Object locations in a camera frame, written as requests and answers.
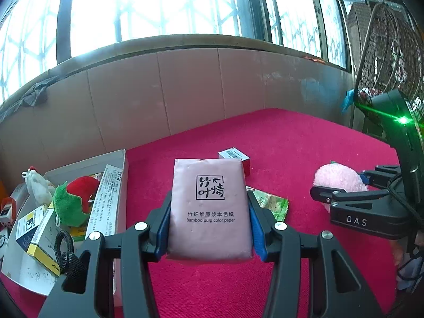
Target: red and green plush toy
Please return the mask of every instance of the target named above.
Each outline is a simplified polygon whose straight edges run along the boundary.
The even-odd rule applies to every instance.
[[[90,217],[89,198],[96,192],[100,181],[90,176],[79,177],[69,184],[59,185],[53,195],[53,206],[60,222],[80,227]]]

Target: wire mesh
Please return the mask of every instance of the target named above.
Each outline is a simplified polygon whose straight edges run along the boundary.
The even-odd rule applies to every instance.
[[[372,98],[398,89],[409,99],[418,123],[424,120],[424,48],[421,38],[395,10],[376,4],[355,85],[355,105],[374,123]]]

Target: silver bolt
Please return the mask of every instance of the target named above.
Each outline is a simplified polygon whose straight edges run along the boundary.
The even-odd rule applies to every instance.
[[[284,222],[276,222],[274,225],[275,229],[278,229],[279,231],[284,231],[287,228],[287,224],[285,224]]]
[[[322,231],[321,236],[324,239],[331,239],[333,237],[333,233],[331,233],[330,231]]]
[[[147,223],[145,223],[145,222],[137,222],[135,224],[135,229],[138,230],[138,231],[143,231],[146,228],[147,228]]]
[[[91,240],[97,240],[100,238],[100,232],[94,231],[91,232],[90,235],[88,236]]]

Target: red plush fabric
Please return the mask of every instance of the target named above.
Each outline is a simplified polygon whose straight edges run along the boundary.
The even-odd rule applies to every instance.
[[[83,213],[90,213],[90,206],[88,199],[94,194],[100,185],[100,181],[90,176],[79,177],[68,185],[66,185],[66,191],[68,194],[80,196],[82,200],[82,211]]]
[[[387,311],[396,287],[388,241],[331,225],[329,214],[310,198],[309,190],[315,171],[331,160],[360,171],[396,164],[396,153],[384,143],[328,121],[266,109],[129,150],[127,225],[142,221],[162,204],[172,187],[174,159],[217,158],[219,151],[230,147],[251,157],[247,185],[290,200],[288,224],[306,233],[334,233]],[[151,264],[150,270],[162,318],[258,318],[272,264],[261,263],[258,257],[242,264],[199,266],[163,259]],[[35,318],[42,299],[35,300],[36,295],[11,281],[5,283],[28,317]],[[308,292],[304,260],[298,317],[307,316]],[[122,317],[120,308],[115,312]]]

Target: long white box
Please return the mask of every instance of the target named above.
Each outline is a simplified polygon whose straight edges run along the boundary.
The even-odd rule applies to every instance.
[[[122,233],[126,230],[126,200],[127,200],[127,180],[128,180],[128,161],[125,156],[125,149],[107,154],[102,154],[94,158],[82,160],[80,162],[66,165],[58,169],[49,171],[45,174],[45,178],[50,180],[54,185],[63,184],[65,181],[72,180],[93,173],[104,172],[107,165],[117,167],[122,170],[122,178],[120,180],[119,193],[116,209],[113,212],[115,221],[113,224],[114,233]],[[24,203],[17,220],[37,207],[34,198],[29,197]],[[108,235],[110,231],[98,231]],[[13,282],[30,290],[31,292],[48,296],[57,277],[48,271],[44,265],[26,254],[15,240],[16,224],[12,228],[9,236],[9,242],[3,259],[1,272],[9,277]],[[114,263],[114,304],[122,306],[121,294],[121,275],[120,260],[116,259]]]

